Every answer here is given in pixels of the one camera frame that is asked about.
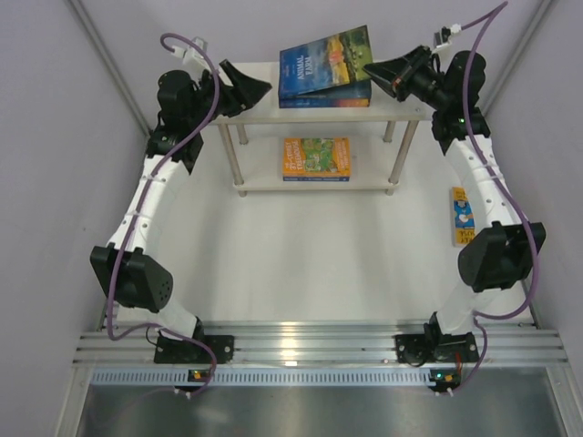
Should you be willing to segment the Jane Eyre book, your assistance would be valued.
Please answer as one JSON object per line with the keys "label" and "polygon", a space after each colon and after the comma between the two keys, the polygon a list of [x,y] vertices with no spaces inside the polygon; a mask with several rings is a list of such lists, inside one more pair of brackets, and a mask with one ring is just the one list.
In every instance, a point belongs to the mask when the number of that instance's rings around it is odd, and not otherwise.
{"label": "Jane Eyre book", "polygon": [[293,97],[279,97],[279,108],[368,107],[371,98],[371,81],[365,80]]}

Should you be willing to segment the Animal Farm book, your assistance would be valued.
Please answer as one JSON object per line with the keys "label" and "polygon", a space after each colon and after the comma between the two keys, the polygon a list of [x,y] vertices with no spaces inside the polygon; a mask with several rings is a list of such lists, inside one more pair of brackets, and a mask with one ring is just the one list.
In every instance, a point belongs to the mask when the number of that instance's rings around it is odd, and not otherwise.
{"label": "Animal Farm book", "polygon": [[373,62],[367,25],[284,49],[279,57],[279,96],[296,97],[367,81]]}

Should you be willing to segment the blue 91-Storey Treehouse book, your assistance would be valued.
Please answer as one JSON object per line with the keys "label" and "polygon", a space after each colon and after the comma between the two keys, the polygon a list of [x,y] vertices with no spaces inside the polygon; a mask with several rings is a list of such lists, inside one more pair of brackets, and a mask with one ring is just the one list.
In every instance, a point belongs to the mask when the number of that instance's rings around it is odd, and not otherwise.
{"label": "blue 91-Storey Treehouse book", "polygon": [[350,176],[339,177],[283,176],[282,180],[284,182],[348,182],[350,181]]}

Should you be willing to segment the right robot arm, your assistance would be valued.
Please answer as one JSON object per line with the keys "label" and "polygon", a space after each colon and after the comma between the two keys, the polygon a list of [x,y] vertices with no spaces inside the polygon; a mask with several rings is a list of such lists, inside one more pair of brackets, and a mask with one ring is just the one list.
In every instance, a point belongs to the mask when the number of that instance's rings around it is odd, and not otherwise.
{"label": "right robot arm", "polygon": [[486,61],[476,52],[454,55],[445,72],[427,46],[393,60],[374,62],[365,72],[388,96],[417,97],[434,110],[432,134],[456,172],[473,212],[475,237],[457,258],[455,290],[428,326],[442,335],[464,335],[475,317],[504,290],[537,275],[537,255],[546,239],[509,193],[496,163],[491,131],[477,102],[486,81]]}

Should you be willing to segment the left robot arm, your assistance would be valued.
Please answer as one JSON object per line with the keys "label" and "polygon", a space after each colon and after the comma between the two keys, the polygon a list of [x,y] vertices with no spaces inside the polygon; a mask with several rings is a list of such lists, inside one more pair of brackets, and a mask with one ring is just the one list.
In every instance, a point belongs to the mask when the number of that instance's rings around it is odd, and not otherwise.
{"label": "left robot arm", "polygon": [[170,70],[158,80],[158,122],[148,138],[143,173],[127,212],[106,246],[95,246],[90,264],[107,305],[136,310],[143,328],[173,340],[195,340],[199,318],[173,295],[173,277],[157,260],[159,238],[180,187],[192,174],[203,139],[216,117],[253,108],[271,84],[243,74],[227,60],[197,77]]}

